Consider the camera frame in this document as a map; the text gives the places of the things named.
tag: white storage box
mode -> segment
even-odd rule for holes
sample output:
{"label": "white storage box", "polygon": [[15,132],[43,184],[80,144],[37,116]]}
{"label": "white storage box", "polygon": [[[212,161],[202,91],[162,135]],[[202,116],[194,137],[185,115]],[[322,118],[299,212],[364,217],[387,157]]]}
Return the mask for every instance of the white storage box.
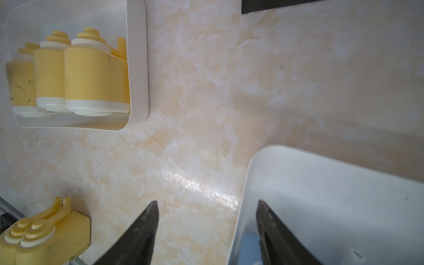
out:
{"label": "white storage box", "polygon": [[260,199],[324,265],[424,264],[423,183],[267,146],[250,161],[228,265],[258,234]]}
{"label": "white storage box", "polygon": [[73,113],[49,118],[15,115],[19,126],[119,131],[147,119],[147,28],[143,0],[35,0],[15,7],[6,20],[9,60],[25,42],[40,43],[53,30],[63,31],[73,39],[84,27],[98,29],[101,37],[115,48],[117,37],[127,39],[131,112],[104,117],[84,117]]}

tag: yellow cap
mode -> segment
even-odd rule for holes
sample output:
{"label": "yellow cap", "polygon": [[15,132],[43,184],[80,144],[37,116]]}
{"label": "yellow cap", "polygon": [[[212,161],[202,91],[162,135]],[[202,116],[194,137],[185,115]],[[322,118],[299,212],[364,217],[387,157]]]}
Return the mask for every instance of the yellow cap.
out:
{"label": "yellow cap", "polygon": [[36,49],[40,48],[40,45],[32,42],[25,42],[25,48],[19,48],[18,53],[33,55]]}
{"label": "yellow cap", "polygon": [[29,227],[32,219],[29,217],[24,217],[21,220],[18,221],[18,227],[19,228],[27,228]]}
{"label": "yellow cap", "polygon": [[84,32],[77,34],[77,38],[91,39],[107,45],[106,41],[100,37],[100,32],[95,28],[85,27]]}
{"label": "yellow cap", "polygon": [[53,31],[51,36],[46,37],[46,41],[50,42],[60,42],[63,44],[71,45],[71,41],[69,40],[68,34],[62,31]]}

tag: beige marble surface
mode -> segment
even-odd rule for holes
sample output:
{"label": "beige marble surface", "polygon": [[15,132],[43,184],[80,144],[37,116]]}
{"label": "beige marble surface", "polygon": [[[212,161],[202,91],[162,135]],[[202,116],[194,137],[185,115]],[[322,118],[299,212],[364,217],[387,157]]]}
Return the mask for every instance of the beige marble surface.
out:
{"label": "beige marble surface", "polygon": [[0,11],[0,196],[33,215],[72,196],[93,263],[151,200],[153,264],[225,264],[248,163],[267,144],[424,181],[424,1],[147,0],[151,111],[122,132],[22,129]]}

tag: yellow container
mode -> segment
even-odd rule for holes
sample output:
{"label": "yellow container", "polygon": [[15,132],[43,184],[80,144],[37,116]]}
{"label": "yellow container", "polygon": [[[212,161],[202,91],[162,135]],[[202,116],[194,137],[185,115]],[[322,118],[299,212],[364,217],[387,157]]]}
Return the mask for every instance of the yellow container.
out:
{"label": "yellow container", "polygon": [[[15,244],[10,243],[10,238],[16,240]],[[89,244],[90,219],[71,211],[70,197],[63,199],[63,207],[60,198],[56,198],[52,208],[33,218],[21,219],[1,235],[0,264],[68,264]]]}
{"label": "yellow container", "polygon": [[84,28],[65,49],[65,95],[68,110],[83,116],[130,111],[126,41],[107,45],[94,28]]}
{"label": "yellow container", "polygon": [[13,55],[13,60],[6,63],[12,110],[14,114],[23,117],[55,115],[37,106],[33,53],[38,48],[38,44],[26,42],[25,48],[18,49],[18,54]]}
{"label": "yellow container", "polygon": [[65,102],[63,52],[68,47],[71,47],[68,34],[53,31],[34,51],[37,105],[51,112],[69,112]]}

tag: black object edge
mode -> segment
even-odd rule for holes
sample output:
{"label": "black object edge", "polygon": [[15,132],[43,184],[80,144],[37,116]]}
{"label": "black object edge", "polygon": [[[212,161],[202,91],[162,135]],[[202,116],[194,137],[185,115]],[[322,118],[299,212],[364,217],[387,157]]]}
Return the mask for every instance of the black object edge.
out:
{"label": "black object edge", "polygon": [[263,200],[256,209],[263,265],[322,265]]}
{"label": "black object edge", "polygon": [[9,213],[5,213],[0,216],[0,234],[2,234],[7,228],[11,227],[17,219]]}
{"label": "black object edge", "polygon": [[241,14],[254,11],[278,8],[283,6],[294,6],[322,0],[242,0]]}
{"label": "black object edge", "polygon": [[158,223],[158,203],[152,201],[95,265],[149,265]]}

